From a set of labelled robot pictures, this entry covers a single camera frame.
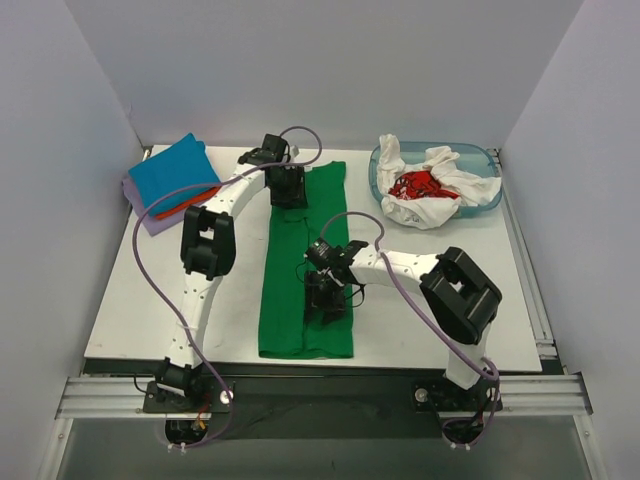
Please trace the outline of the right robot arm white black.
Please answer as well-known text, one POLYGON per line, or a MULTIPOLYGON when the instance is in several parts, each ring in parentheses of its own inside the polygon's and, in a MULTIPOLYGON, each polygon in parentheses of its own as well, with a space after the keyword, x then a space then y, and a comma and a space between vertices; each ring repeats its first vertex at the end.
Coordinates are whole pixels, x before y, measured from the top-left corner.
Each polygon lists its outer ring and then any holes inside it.
POLYGON ((478 397, 480 379, 498 382, 486 343, 502 293, 464 250, 411 254, 364 241, 333 247, 318 239, 304 259, 313 267, 304 277, 306 317, 341 319, 349 287, 360 293, 369 285, 394 288, 449 350, 442 386, 448 404, 465 408, 478 397))

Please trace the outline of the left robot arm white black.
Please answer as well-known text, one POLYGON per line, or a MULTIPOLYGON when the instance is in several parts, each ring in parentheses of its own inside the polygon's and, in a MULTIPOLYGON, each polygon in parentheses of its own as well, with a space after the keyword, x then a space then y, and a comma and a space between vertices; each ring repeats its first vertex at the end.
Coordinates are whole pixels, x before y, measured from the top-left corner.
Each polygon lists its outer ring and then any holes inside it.
POLYGON ((236 260, 235 219, 264 189, 270 191, 274 206, 307 206, 305 168, 293 165, 292 156, 282 136, 267 134, 261 146, 240 156, 232 176, 210 200, 185 212, 182 300, 169 353, 155 374, 158 386, 167 390, 167 400, 179 411, 195 409, 202 399, 203 342, 215 293, 236 260))

